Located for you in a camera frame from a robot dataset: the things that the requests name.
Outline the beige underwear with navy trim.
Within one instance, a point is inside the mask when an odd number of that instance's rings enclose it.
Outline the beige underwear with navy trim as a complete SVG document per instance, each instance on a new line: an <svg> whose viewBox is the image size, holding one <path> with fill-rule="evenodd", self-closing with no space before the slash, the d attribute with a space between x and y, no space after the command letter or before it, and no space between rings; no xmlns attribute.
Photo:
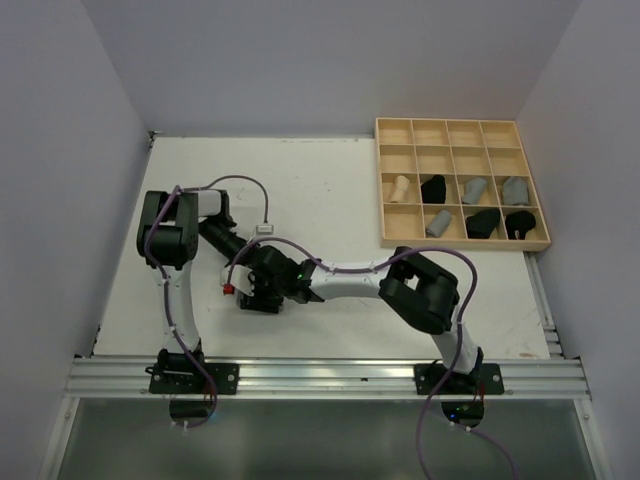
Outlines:
<svg viewBox="0 0 640 480"><path fill-rule="evenodd" d="M389 196L390 203L407 203L410 180L404 175L398 175L394 179L393 188Z"/></svg>

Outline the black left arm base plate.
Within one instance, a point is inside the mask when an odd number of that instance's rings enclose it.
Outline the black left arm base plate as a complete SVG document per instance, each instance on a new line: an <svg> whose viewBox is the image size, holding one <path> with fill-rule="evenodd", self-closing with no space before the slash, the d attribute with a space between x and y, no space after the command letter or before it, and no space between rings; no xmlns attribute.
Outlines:
<svg viewBox="0 0 640 480"><path fill-rule="evenodd" d="M215 384L218 395L235 395L240 378L240 367L232 363L206 363L204 369ZM163 371L149 366L145 372L151 376L151 394L205 394L209 391L205 376L199 371Z"/></svg>

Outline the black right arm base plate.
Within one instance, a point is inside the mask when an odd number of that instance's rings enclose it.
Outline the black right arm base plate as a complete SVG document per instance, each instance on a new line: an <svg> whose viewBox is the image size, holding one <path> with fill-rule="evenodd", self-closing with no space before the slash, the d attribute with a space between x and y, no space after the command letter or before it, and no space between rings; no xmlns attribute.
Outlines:
<svg viewBox="0 0 640 480"><path fill-rule="evenodd" d="M419 363L413 366L416 393L426 396L445 375L447 369L440 362ZM500 366L496 363L482 364L471 375L452 372L448 379L437 390L438 395L502 395L505 387Z"/></svg>

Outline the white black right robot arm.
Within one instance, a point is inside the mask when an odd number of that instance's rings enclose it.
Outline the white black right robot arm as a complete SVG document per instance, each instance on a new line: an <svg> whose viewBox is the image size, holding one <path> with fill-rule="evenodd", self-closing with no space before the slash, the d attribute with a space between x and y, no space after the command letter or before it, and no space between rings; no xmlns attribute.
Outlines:
<svg viewBox="0 0 640 480"><path fill-rule="evenodd" d="M229 264L254 275L250 285L257 296L287 298L299 304L338 298L373 298L386 303L411 328L435 342L451 389L468 392L481 380L482 349L471 339L464 313L477 288L475 265L461 253L436 247L467 264L471 272L468 293L461 298L458 279L424 256L428 249L398 247L394 254L369 264L324 264L308 255L297 263L272 246L255 242L241 248Z"/></svg>

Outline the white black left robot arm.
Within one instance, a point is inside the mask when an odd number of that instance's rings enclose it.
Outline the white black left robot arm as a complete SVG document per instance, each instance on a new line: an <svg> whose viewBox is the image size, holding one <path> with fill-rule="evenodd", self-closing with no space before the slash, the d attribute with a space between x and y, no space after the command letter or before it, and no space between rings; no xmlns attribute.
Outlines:
<svg viewBox="0 0 640 480"><path fill-rule="evenodd" d="M136 248L160 292L163 346L151 374L169 377L185 392L201 390L208 379L191 293L191 271L199 221L214 219L233 227L224 190L150 190L143 199Z"/></svg>

